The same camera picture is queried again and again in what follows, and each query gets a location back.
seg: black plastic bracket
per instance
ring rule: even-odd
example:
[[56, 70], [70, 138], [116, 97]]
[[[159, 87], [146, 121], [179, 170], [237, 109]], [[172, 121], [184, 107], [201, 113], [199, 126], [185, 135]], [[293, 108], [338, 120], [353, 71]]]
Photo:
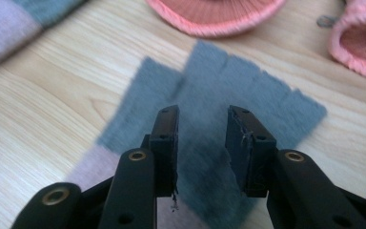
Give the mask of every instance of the black plastic bracket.
[[239, 189], [247, 197], [266, 197], [266, 166], [274, 157], [275, 138], [254, 114], [230, 106], [225, 147], [230, 154], [231, 167]]
[[171, 106], [158, 112], [149, 136], [149, 149], [155, 157], [156, 196], [170, 197], [177, 192], [179, 108]]
[[75, 184], [47, 186], [32, 197], [11, 228], [66, 228], [76, 214], [80, 197], [81, 190]]
[[98, 228], [156, 228], [155, 168], [151, 151], [138, 148], [120, 157]]
[[279, 151], [267, 208], [274, 228], [366, 228], [366, 219], [307, 155]]

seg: pink beanie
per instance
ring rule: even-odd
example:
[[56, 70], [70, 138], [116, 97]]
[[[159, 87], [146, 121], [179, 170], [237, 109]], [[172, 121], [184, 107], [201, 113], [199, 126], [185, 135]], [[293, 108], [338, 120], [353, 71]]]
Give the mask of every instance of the pink beanie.
[[285, 0], [146, 0], [166, 21], [192, 36], [219, 37], [251, 29]]
[[348, 0], [333, 27], [330, 54], [348, 68], [366, 76], [366, 0]]

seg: gray wool cloth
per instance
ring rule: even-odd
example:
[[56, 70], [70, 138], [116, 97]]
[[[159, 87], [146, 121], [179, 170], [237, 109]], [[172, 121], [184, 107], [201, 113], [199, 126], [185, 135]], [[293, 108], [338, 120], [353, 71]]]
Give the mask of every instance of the gray wool cloth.
[[238, 228], [254, 207], [242, 196], [225, 149], [228, 108], [248, 109], [292, 149], [325, 108], [244, 58], [199, 41], [182, 73], [146, 58], [97, 144], [122, 154], [140, 146], [157, 112], [178, 105], [178, 198], [210, 228]]

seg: wood grain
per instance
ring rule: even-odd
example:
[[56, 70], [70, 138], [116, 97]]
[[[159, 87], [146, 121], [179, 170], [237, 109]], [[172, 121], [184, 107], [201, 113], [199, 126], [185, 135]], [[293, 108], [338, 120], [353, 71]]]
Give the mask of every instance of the wood grain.
[[[330, 30], [315, 23], [342, 11], [341, 1], [289, 0], [256, 29], [209, 41], [323, 104], [328, 116], [298, 150], [334, 184], [366, 197], [366, 78], [331, 58]], [[195, 42], [143, 0], [95, 0], [0, 64], [0, 228], [71, 171], [145, 56], [181, 70]], [[243, 228], [272, 228], [265, 200]]]

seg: light wood surface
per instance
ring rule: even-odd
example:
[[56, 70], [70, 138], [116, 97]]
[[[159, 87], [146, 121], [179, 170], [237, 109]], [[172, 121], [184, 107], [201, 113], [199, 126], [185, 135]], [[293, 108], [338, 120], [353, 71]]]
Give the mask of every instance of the light wood surface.
[[[298, 150], [332, 182], [366, 197], [366, 78], [336, 63], [330, 30], [342, 1], [289, 0], [244, 34], [209, 40], [323, 104], [328, 116]], [[0, 228], [41, 188], [62, 180], [117, 110], [145, 56], [183, 69], [196, 39], [144, 2], [95, 0], [0, 65]], [[271, 228], [263, 204], [243, 228]]]

